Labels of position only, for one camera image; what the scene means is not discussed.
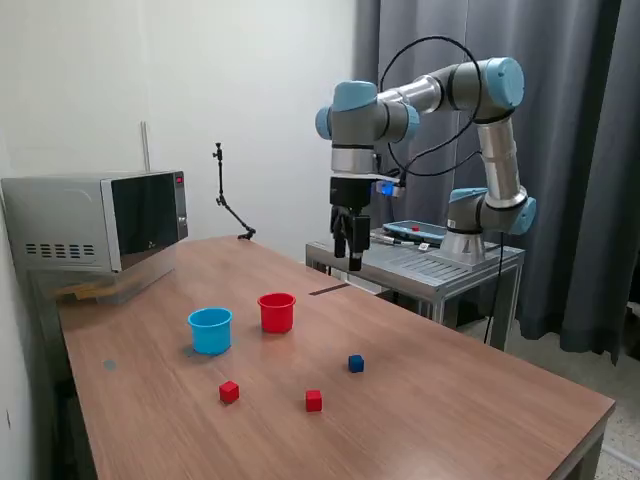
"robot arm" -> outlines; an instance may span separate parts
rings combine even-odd
[[[478,62],[482,75],[481,103],[475,118],[487,188],[452,192],[443,249],[460,249],[458,235],[478,235],[483,229],[524,233],[535,216],[535,200],[520,185],[511,114],[524,95],[524,75],[512,58]],[[330,201],[334,254],[345,255],[349,269],[359,270],[369,248],[369,218],[362,208],[370,202],[371,185],[382,193],[396,194],[397,179],[376,173],[373,148],[378,142],[410,139],[420,115],[435,111],[474,110],[478,78],[471,62],[451,65],[423,75],[401,87],[378,93],[369,82],[343,82],[333,104],[316,115],[316,130],[332,146]]]

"pipe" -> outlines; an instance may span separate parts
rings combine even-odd
[[[611,455],[613,458],[620,460],[622,463],[626,463],[630,467],[633,467],[640,472],[640,462],[638,460],[634,460],[633,458],[628,457],[627,455],[616,450],[610,445],[603,444],[602,451]]]

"white wall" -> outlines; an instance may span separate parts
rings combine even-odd
[[[185,170],[191,238],[243,233],[298,260],[329,228],[330,145],[316,111],[350,79],[355,0],[144,0],[152,167]]]
[[[0,0],[0,126],[17,174],[143,168],[134,0]]]
[[[0,165],[7,163],[7,149],[0,130]],[[34,478],[37,468],[33,462],[37,451],[34,436],[36,406],[30,377],[37,376],[35,372],[38,372],[31,356],[35,339],[18,290],[2,210],[0,308],[0,478]]]

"floor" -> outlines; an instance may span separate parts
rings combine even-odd
[[[482,339],[485,327],[486,320],[483,320],[462,329]],[[507,352],[615,399],[617,406],[607,425],[605,444],[640,460],[640,361],[621,356],[614,367],[607,354],[560,350],[555,334],[537,341],[525,340],[517,325],[511,331]],[[602,453],[596,478],[640,480],[640,471]]]

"blue cube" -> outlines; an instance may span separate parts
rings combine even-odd
[[[349,371],[351,373],[364,372],[364,358],[361,355],[349,356]]]

